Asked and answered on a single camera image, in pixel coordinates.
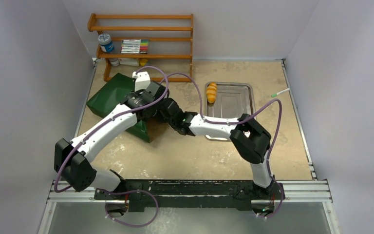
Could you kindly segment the orange fake bread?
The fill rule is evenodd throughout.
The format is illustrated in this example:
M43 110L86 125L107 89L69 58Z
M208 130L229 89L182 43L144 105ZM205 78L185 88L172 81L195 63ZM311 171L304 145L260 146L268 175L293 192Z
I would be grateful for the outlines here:
M206 98L207 102L213 104L216 101L217 97L217 84L215 82L211 82L207 85L206 88Z

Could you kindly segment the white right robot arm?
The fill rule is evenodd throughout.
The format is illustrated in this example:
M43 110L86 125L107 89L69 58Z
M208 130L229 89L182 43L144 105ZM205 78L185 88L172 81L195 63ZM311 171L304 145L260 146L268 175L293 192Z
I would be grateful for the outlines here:
M267 159L273 143L270 133L249 114L240 118L201 116L183 111L172 98L158 104L161 119L184 136L211 136L231 141L239 155L250 163L255 195L266 198L273 192L271 170Z

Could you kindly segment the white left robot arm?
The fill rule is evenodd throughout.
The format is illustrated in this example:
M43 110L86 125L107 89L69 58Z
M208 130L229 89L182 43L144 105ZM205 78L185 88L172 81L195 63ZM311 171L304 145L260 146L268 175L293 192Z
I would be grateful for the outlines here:
M127 94L110 114L82 135L55 144L54 170L57 173L54 190L61 178L77 192L88 187L103 189L113 199L121 199L126 192L123 178L113 170L96 169L91 165L95 157L118 135L138 122L156 115L168 87L152 81L146 88Z

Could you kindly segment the green brown paper bag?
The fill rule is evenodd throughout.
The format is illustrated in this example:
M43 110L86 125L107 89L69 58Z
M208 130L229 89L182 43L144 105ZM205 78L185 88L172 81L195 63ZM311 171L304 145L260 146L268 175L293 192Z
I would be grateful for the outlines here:
M135 125L126 131L139 139L150 143L152 137L148 133L147 121L156 116L159 103L147 103L145 90L134 91L134 79L121 73L116 74L86 103L90 111L99 116L107 117L121 113L115 111L117 105L126 106L136 116Z

